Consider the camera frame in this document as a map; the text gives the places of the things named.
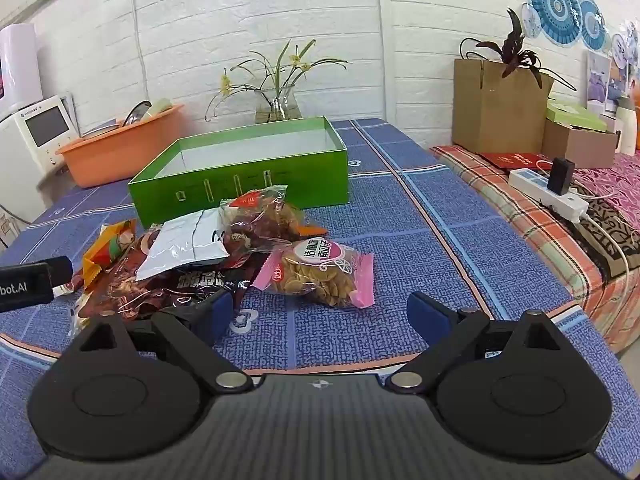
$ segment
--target red book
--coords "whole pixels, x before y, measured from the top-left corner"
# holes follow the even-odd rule
[[[547,160],[545,156],[537,153],[478,153],[478,155],[501,170],[519,170],[520,168],[536,170],[537,161]]]

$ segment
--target pink snack bag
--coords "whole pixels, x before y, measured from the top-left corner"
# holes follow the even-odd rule
[[[373,305],[373,254],[322,237],[273,250],[254,287],[300,296],[329,306]]]

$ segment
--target white power strip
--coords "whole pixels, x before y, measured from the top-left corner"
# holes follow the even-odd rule
[[[540,202],[551,211],[575,224],[580,223],[580,216],[587,213],[589,203],[574,193],[558,195],[546,188],[547,179],[535,171],[524,168],[513,170],[509,174],[509,185]]]

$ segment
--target yellow flower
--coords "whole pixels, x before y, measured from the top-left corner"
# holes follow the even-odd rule
[[[228,97],[231,94],[231,79],[226,75],[226,70],[220,78],[220,92],[224,97]]]

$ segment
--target pink patterned blanket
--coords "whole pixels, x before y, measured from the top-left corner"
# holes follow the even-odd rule
[[[636,156],[617,153],[612,168],[575,170],[574,176],[598,195],[615,190],[607,201],[625,216],[631,227],[640,231],[640,150],[636,151]]]

